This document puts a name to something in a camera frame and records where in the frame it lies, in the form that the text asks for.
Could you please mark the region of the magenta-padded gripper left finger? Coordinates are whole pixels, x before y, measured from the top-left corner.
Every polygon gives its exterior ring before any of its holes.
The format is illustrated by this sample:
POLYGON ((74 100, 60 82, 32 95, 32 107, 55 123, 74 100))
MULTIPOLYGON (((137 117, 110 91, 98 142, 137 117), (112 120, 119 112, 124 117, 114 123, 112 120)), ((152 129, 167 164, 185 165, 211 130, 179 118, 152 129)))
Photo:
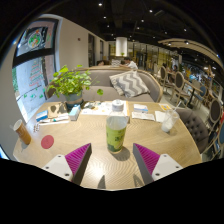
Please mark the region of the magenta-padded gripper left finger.
POLYGON ((43 170, 80 185, 92 153, 91 144, 83 145, 67 155, 56 155, 43 170))

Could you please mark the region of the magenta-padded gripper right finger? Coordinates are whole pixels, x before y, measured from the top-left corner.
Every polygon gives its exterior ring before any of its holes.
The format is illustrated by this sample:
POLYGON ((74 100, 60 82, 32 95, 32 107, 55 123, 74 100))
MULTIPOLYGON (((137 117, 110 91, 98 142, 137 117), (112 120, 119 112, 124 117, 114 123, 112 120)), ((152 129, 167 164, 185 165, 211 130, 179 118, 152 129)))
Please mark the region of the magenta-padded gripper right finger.
POLYGON ((145 184, 152 183, 182 169, 182 166, 168 154, 159 155, 137 143, 133 144, 133 154, 145 184))

